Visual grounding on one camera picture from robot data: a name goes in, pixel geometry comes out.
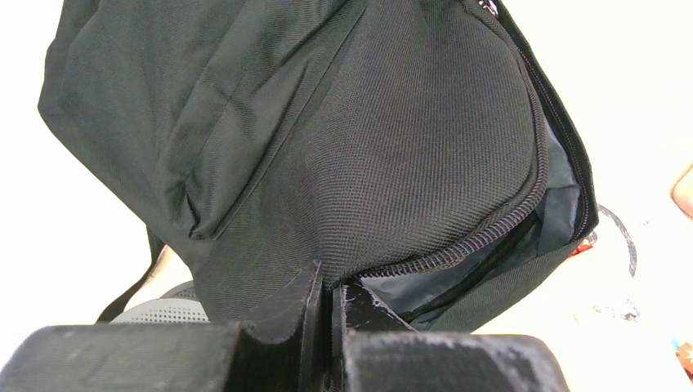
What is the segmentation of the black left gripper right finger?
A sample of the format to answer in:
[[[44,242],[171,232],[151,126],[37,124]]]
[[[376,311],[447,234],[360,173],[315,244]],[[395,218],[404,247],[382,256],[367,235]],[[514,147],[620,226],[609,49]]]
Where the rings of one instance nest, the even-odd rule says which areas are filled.
[[[524,335],[418,332],[360,280],[332,291],[334,391],[567,391],[557,359]]]

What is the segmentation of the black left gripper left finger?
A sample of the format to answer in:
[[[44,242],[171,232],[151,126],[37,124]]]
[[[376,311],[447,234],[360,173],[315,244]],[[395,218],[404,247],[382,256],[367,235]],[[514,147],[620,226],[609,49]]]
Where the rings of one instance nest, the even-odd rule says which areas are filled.
[[[44,327],[1,372],[4,391],[317,391],[321,267],[228,323]]]

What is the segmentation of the black student backpack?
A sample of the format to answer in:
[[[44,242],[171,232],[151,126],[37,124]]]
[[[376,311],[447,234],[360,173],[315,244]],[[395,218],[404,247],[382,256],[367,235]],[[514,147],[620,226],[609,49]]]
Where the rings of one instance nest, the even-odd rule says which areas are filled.
[[[598,222],[591,165],[500,1],[66,1],[39,113],[216,322],[314,263],[471,331]]]

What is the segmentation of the red patterned book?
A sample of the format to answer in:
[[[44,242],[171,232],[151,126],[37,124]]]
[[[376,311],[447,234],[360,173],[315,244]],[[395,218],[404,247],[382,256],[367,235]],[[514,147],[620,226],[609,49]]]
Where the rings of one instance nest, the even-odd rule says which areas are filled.
[[[593,248],[594,244],[596,243],[598,237],[596,232],[591,232],[581,243],[580,245],[577,246],[577,248],[570,254],[570,256],[576,256],[579,253],[586,252],[587,250],[590,250]]]

